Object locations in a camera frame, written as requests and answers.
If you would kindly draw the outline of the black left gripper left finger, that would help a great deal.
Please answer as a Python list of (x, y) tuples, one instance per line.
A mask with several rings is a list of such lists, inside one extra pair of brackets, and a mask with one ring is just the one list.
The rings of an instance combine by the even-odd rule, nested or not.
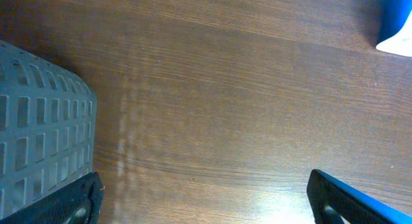
[(7, 218), (2, 224), (97, 224), (104, 197), (104, 188), (97, 172), (71, 182), (67, 186), (36, 201)]

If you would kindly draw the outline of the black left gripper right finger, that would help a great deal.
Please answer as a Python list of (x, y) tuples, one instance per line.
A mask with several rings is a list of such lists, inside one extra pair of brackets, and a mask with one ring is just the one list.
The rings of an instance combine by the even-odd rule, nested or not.
[(316, 223), (411, 223), (411, 217), (314, 169), (306, 188)]

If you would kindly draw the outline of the dark grey plastic basket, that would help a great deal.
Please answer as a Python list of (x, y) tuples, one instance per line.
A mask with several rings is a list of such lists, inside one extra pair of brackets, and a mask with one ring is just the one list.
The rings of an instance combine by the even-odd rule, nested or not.
[(93, 170), (96, 116), (78, 75), (1, 42), (1, 218)]

